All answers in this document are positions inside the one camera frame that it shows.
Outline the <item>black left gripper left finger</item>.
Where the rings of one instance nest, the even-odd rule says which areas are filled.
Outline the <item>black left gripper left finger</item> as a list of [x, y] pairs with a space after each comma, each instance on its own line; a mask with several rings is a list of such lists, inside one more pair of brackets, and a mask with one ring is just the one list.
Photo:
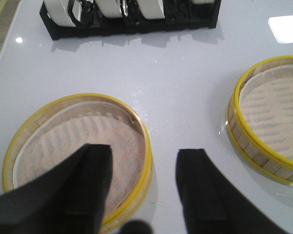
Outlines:
[[112, 178], [109, 145], [85, 144], [0, 196], [0, 234], [97, 234]]

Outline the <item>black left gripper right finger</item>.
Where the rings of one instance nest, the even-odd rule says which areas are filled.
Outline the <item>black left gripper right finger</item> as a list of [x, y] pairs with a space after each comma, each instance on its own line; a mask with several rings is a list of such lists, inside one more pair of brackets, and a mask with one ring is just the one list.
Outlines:
[[291, 234], [262, 209], [272, 201], [229, 180], [204, 149], [180, 149], [175, 181], [189, 234]]

